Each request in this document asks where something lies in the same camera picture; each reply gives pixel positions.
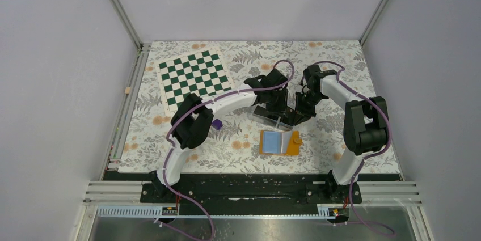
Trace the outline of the clear plastic card box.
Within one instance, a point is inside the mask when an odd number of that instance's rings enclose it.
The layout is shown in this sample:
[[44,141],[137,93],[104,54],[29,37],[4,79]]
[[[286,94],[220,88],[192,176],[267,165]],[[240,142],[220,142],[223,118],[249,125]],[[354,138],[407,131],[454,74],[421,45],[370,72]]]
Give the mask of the clear plastic card box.
[[248,110],[250,120],[282,131],[291,131],[293,124],[286,113],[269,112],[265,107],[256,105]]

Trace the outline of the orange leather card holder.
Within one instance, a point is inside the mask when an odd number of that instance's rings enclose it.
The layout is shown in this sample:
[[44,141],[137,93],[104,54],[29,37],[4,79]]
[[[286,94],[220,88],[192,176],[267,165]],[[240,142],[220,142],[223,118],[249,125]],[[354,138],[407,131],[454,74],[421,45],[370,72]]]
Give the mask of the orange leather card holder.
[[262,130],[260,132],[259,154],[296,156],[303,145],[299,131],[274,132]]

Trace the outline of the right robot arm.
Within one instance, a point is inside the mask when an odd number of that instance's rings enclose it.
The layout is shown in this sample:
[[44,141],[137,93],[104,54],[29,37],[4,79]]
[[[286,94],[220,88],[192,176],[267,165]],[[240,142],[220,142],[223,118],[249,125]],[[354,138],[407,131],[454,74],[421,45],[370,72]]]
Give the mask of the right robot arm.
[[346,145],[341,160],[330,172],[332,183],[325,187],[326,197],[340,202],[348,194],[346,185],[354,183],[368,158],[383,154],[391,145],[392,132],[384,98],[368,98],[340,79],[340,71],[320,69],[318,64],[303,71],[296,92],[296,125],[315,117],[315,107],[323,99],[334,101],[344,111],[343,139]]

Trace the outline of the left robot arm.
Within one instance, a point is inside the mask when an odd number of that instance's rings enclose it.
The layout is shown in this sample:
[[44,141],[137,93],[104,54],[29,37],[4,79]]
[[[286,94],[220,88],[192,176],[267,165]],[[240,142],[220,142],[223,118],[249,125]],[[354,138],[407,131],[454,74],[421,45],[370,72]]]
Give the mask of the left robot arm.
[[278,69],[272,69],[267,75],[246,79],[239,87],[211,98],[187,95],[171,119],[166,140],[172,147],[157,171],[160,182],[154,194],[163,202],[175,197],[174,184],[180,179],[185,159],[207,139],[212,123],[221,116],[259,105],[261,120],[280,123],[289,112],[287,85],[292,78],[292,75],[287,77]]

